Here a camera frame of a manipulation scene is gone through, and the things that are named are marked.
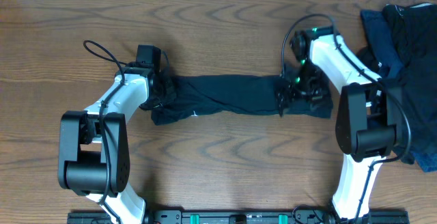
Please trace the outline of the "black nike t-shirt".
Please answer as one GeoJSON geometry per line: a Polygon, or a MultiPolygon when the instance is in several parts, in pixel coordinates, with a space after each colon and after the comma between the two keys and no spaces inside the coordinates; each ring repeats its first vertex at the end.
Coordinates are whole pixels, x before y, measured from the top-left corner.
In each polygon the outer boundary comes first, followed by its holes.
{"type": "Polygon", "coordinates": [[[280,76],[173,76],[177,98],[151,111],[155,125],[221,111],[243,115],[279,115],[274,84],[280,76]]]}

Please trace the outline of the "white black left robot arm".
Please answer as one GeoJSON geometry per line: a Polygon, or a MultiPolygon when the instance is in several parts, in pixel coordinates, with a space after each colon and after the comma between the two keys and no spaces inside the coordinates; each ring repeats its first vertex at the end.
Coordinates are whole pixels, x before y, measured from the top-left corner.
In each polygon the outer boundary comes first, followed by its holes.
{"type": "Polygon", "coordinates": [[[147,202],[129,182],[127,124],[139,107],[163,105],[174,93],[168,68],[132,64],[82,111],[61,117],[59,185],[97,203],[102,212],[72,212],[68,223],[153,223],[147,202]]]}

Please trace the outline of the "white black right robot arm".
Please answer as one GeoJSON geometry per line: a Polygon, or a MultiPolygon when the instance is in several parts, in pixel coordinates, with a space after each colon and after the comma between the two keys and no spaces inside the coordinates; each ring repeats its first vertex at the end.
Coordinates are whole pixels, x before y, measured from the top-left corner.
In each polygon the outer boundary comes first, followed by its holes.
{"type": "Polygon", "coordinates": [[[344,44],[334,26],[303,31],[290,29],[284,46],[290,46],[300,67],[283,65],[286,84],[277,92],[280,114],[292,102],[304,99],[320,104],[327,98],[325,80],[339,92],[335,136],[343,153],[341,176],[329,209],[295,208],[296,223],[408,223],[405,210],[372,210],[369,199],[378,170],[399,160],[390,156],[402,140],[407,123],[400,89],[383,81],[360,62],[344,44]]]}

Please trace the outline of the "navy blue garment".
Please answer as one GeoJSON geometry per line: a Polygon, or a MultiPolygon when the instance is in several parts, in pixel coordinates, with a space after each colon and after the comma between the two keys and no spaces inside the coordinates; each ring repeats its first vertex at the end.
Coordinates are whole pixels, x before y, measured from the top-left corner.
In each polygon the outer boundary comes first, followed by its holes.
{"type": "Polygon", "coordinates": [[[391,37],[389,24],[381,12],[361,10],[363,29],[382,78],[394,79],[404,67],[391,37]]]}

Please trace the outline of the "black garment pile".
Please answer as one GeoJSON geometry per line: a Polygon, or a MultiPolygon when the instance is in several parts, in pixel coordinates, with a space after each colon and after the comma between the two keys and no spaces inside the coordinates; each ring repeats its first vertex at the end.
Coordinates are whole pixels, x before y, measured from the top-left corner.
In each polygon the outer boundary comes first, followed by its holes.
{"type": "MultiPolygon", "coordinates": [[[[436,5],[386,5],[381,12],[391,30],[395,50],[404,65],[396,78],[412,135],[403,163],[417,163],[426,172],[436,170],[436,5]]],[[[369,46],[358,58],[372,71],[378,65],[369,46]]]]}

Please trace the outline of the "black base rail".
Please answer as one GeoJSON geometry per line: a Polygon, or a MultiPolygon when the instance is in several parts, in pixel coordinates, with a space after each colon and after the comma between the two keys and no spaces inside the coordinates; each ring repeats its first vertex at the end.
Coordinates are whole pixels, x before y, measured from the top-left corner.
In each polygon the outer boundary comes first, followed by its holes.
{"type": "MultiPolygon", "coordinates": [[[[73,212],[68,214],[68,224],[112,223],[109,215],[103,212],[73,212]]],[[[336,219],[333,214],[321,210],[301,209],[294,212],[181,212],[161,210],[146,214],[143,223],[157,224],[294,224],[294,223],[373,223],[409,224],[406,211],[375,211],[357,222],[336,219]]]]}

